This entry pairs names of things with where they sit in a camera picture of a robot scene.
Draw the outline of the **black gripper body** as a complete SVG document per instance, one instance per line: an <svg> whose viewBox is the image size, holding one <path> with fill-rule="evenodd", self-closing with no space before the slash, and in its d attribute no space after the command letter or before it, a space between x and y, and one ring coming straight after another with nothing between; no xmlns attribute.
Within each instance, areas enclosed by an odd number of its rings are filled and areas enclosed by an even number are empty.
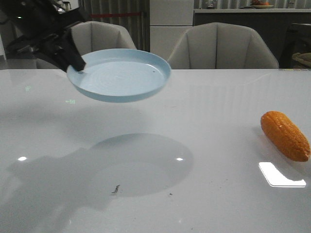
<svg viewBox="0 0 311 233"><path fill-rule="evenodd" d="M85 22L86 12L76 9L59 13L54 0L2 0L0 11L22 35L7 46L10 53L29 52L47 60L47 50L63 50L64 30Z"/></svg>

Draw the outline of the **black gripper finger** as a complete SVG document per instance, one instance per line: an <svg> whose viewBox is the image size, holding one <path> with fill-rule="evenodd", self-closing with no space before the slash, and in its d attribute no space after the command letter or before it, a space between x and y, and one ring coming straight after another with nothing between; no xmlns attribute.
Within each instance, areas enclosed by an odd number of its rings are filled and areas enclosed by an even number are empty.
<svg viewBox="0 0 311 233"><path fill-rule="evenodd" d="M85 61L81 57L72 38L71 28L67 29L62 36L62 56L64 57L67 66L72 66L76 71L82 71L85 68Z"/></svg>
<svg viewBox="0 0 311 233"><path fill-rule="evenodd" d="M66 72L70 63L66 58L65 50L47 50L47 61L62 71Z"/></svg>

